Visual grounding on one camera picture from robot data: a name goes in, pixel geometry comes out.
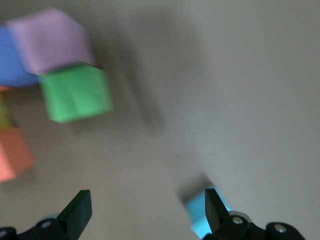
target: foam block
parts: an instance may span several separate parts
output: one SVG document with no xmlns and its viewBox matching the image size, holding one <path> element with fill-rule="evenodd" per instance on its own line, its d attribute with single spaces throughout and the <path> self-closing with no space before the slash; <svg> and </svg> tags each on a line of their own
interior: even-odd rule
<svg viewBox="0 0 320 240">
<path fill-rule="evenodd" d="M 27 73 L 7 26 L 0 26 L 0 86 L 25 87 L 38 83 L 37 76 Z"/>
<path fill-rule="evenodd" d="M 42 75 L 61 67 L 96 65 L 87 31 L 55 8 L 8 21 L 27 71 Z"/>
<path fill-rule="evenodd" d="M 0 92 L 5 92 L 5 91 L 9 91 L 11 90 L 12 87 L 8 87 L 8 86 L 0 86 Z"/>
<path fill-rule="evenodd" d="M 3 97 L 0 95 L 0 131 L 9 129 L 14 126 L 8 108 Z"/>
<path fill-rule="evenodd" d="M 16 178 L 34 163 L 20 128 L 0 131 L 0 182 Z"/>
<path fill-rule="evenodd" d="M 113 110 L 107 76 L 96 67 L 79 64 L 40 77 L 51 120 L 58 123 Z"/>
<path fill-rule="evenodd" d="M 211 185 L 207 187 L 208 189 L 215 189 L 218 193 L 220 199 L 222 200 L 225 208 L 228 211 L 232 211 L 231 206 L 228 204 L 227 200 L 222 195 L 221 191 L 215 186 Z M 211 234 L 211 229 L 206 217 L 206 193 L 205 189 L 199 194 L 191 198 L 185 203 L 188 213 L 191 218 L 191 229 L 200 238 L 203 239 L 207 234 Z"/>
</svg>

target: cyan cube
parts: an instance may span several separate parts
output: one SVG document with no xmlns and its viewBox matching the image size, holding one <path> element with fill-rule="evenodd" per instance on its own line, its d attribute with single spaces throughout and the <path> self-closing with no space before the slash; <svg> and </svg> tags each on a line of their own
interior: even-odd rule
<svg viewBox="0 0 320 240">
<path fill-rule="evenodd" d="M 51 120 L 71 122 L 113 110 L 107 75 L 101 69 L 79 64 L 40 77 Z"/>
<path fill-rule="evenodd" d="M 215 189 L 228 212 L 232 211 L 230 204 L 227 202 L 226 198 L 222 195 L 221 191 L 215 185 L 211 185 L 207 188 Z M 185 206 L 191 218 L 191 229 L 199 237 L 199 239 L 203 239 L 207 234 L 212 233 L 206 217 L 205 196 L 206 190 L 204 189 L 185 203 Z"/>
<path fill-rule="evenodd" d="M 96 61 L 86 29 L 53 7 L 8 21 L 26 65 L 35 75 Z"/>
<path fill-rule="evenodd" d="M 0 86 L 26 87 L 38 83 L 37 76 L 27 73 L 8 26 L 0 26 Z"/>
</svg>

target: screw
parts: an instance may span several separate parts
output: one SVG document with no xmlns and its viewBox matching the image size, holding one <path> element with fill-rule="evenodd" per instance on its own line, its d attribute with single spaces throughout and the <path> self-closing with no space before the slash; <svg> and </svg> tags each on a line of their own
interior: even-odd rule
<svg viewBox="0 0 320 240">
<path fill-rule="evenodd" d="M 41 228 L 45 229 L 46 227 L 49 227 L 50 225 L 51 225 L 51 222 L 46 221 L 46 222 L 41 224 Z"/>
<path fill-rule="evenodd" d="M 0 231 L 0 238 L 5 236 L 6 234 L 7 234 L 7 232 L 5 230 Z"/>
<path fill-rule="evenodd" d="M 287 229 L 282 226 L 281 224 L 275 224 L 274 225 L 275 230 L 277 230 L 279 233 L 285 233 L 287 231 Z"/>
<path fill-rule="evenodd" d="M 240 217 L 238 217 L 238 216 L 234 216 L 234 217 L 232 218 L 232 221 L 233 221 L 235 224 L 243 224 L 243 223 L 244 223 L 244 221 L 242 221 L 242 219 L 241 219 Z"/>
</svg>

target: orange cube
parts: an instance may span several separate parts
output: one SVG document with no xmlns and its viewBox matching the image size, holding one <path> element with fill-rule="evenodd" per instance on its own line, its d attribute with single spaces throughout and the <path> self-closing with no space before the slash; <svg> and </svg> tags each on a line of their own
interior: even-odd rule
<svg viewBox="0 0 320 240">
<path fill-rule="evenodd" d="M 8 90 L 11 90 L 12 87 L 9 87 L 9 86 L 0 86 L 0 92 L 5 92 L 5 91 L 8 91 Z"/>
<path fill-rule="evenodd" d="M 0 131 L 0 182 L 16 178 L 35 164 L 19 127 Z"/>
</svg>

